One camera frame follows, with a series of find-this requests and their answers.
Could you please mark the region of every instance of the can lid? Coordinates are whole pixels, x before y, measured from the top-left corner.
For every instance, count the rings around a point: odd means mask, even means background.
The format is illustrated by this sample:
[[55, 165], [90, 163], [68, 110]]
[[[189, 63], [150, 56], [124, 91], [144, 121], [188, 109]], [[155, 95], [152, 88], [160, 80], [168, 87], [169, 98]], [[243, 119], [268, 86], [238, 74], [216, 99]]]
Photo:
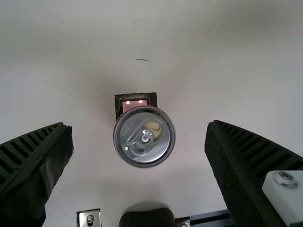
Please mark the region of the can lid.
[[163, 162], [175, 145], [175, 128], [170, 118], [154, 106], [138, 106], [118, 119], [114, 145], [119, 156], [136, 167]]

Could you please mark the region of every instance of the black foam pad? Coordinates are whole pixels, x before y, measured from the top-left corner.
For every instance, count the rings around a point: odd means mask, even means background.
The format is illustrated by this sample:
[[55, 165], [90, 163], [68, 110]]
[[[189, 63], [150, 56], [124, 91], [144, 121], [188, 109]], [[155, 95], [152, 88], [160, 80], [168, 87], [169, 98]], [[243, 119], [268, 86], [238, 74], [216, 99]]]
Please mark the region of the black foam pad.
[[167, 208], [150, 211], [127, 212], [119, 223], [119, 227], [174, 227], [175, 217]]
[[236, 226], [285, 227], [262, 192], [272, 170], [303, 170], [303, 158], [255, 133], [209, 123], [205, 153]]

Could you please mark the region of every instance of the ribbed rubber surface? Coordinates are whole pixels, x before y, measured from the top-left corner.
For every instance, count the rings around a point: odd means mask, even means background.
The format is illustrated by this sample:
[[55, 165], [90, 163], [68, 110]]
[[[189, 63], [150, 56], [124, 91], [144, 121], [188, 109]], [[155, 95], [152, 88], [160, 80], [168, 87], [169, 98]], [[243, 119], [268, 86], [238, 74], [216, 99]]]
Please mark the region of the ribbed rubber surface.
[[303, 170], [302, 157], [221, 121], [209, 123], [205, 153], [236, 226], [285, 226], [262, 192], [262, 184], [269, 171]]
[[62, 122], [0, 145], [0, 223], [40, 227], [45, 203], [73, 153]]

